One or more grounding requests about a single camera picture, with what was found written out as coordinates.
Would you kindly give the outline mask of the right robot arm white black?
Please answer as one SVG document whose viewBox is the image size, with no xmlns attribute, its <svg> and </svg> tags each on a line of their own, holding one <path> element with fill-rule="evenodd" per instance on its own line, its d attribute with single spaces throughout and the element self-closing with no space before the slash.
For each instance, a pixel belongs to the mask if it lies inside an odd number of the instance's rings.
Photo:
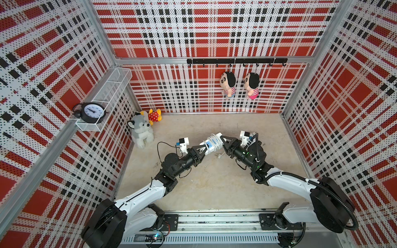
<svg viewBox="0 0 397 248">
<path fill-rule="evenodd" d="M 242 141 L 235 137 L 222 135 L 220 139 L 226 154 L 249 168 L 257 184 L 280 188 L 307 200 L 302 206 L 283 203 L 282 220 L 291 224 L 320 223 L 334 233 L 359 228 L 354 203 L 333 179 L 305 178 L 268 164 L 258 139 L 248 148 L 242 147 Z"/>
</svg>

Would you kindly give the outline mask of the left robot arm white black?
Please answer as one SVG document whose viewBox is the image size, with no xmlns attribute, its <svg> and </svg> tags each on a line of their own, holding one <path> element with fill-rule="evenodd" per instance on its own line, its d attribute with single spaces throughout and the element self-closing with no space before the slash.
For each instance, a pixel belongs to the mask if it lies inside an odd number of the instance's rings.
<svg viewBox="0 0 397 248">
<path fill-rule="evenodd" d="M 90 248 L 116 248 L 124 238 L 143 229 L 160 228 L 164 212 L 154 202 L 169 194 L 178 177 L 198 166 L 206 152 L 207 147 L 200 145 L 188 148 L 181 158 L 176 153 L 168 154 L 148 185 L 116 201 L 103 200 L 81 232 L 83 241 Z"/>
</svg>

